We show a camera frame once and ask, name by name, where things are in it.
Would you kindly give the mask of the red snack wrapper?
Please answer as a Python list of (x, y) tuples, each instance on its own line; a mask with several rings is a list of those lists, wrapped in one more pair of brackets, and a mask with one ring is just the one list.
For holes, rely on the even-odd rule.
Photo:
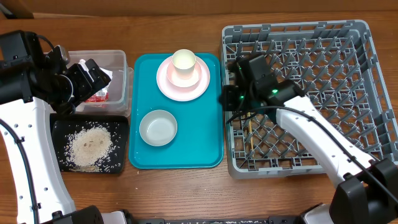
[(95, 93), (93, 96), (89, 97), (85, 103), (101, 103), (108, 101), (109, 99), (109, 92), (107, 88), (103, 88), (97, 93)]

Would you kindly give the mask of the white napkin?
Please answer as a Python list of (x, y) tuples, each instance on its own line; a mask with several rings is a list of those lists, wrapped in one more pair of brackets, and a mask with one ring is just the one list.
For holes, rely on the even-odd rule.
[(99, 67), (92, 59), (89, 59), (88, 61), (80, 59), (78, 64), (89, 75), (89, 78), (92, 81), (102, 77), (105, 79), (105, 82), (110, 82), (113, 78), (112, 71)]

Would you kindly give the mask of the pile of rice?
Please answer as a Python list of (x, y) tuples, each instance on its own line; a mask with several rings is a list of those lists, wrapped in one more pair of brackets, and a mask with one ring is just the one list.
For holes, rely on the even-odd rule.
[(64, 147), (66, 159), (63, 165), (79, 172), (111, 172), (121, 167), (120, 162), (111, 161), (111, 153), (116, 146), (111, 141), (111, 133), (103, 126), (83, 128), (67, 135)]

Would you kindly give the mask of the large pink plate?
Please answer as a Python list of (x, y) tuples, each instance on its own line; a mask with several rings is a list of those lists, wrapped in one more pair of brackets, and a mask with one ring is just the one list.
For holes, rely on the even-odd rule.
[(191, 101), (204, 94), (210, 84), (210, 70), (201, 58), (196, 56), (196, 60), (195, 68), (200, 68), (199, 81), (190, 87), (178, 87), (172, 84), (167, 77), (167, 72), (171, 70), (169, 66), (172, 65), (172, 56), (167, 57), (157, 70), (156, 81), (159, 90), (166, 97), (175, 101)]

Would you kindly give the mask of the white cup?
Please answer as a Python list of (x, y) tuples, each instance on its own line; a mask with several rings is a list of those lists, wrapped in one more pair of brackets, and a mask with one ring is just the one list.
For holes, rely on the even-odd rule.
[(178, 76), (182, 79), (189, 79), (196, 64), (195, 54), (188, 49), (180, 49), (172, 55), (172, 64)]

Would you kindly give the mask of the small pink saucer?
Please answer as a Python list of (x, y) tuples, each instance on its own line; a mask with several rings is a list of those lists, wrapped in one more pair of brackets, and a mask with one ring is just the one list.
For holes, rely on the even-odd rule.
[(196, 85), (201, 78), (201, 67), (198, 62), (188, 70), (177, 68), (172, 62), (167, 68), (167, 78), (171, 84), (181, 88), (188, 88)]

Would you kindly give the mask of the grey bowl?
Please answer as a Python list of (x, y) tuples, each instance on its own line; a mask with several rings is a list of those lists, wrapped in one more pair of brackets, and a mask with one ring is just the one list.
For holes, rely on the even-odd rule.
[(165, 110), (154, 110), (147, 113), (139, 125), (139, 134), (142, 140), (155, 147), (170, 143), (176, 136), (177, 131), (177, 120)]

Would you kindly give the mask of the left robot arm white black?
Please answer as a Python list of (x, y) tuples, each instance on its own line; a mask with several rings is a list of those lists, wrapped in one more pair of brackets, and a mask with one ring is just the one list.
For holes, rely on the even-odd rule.
[(48, 53), (41, 35), (1, 36), (1, 135), (17, 193), (19, 223), (132, 223), (127, 210), (77, 210), (63, 182), (50, 133), (50, 114), (70, 115), (108, 86), (111, 72), (94, 60), (70, 64), (62, 46)]

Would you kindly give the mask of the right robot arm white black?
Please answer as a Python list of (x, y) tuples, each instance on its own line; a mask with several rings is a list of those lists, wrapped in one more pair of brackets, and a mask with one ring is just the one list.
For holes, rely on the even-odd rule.
[(397, 166), (376, 161), (348, 141), (317, 111), (292, 80), (279, 82), (264, 54), (238, 57), (227, 69), (236, 79), (220, 96), (231, 119), (269, 117), (323, 167), (335, 187), (333, 200), (308, 209), (297, 223), (389, 223), (397, 219)]

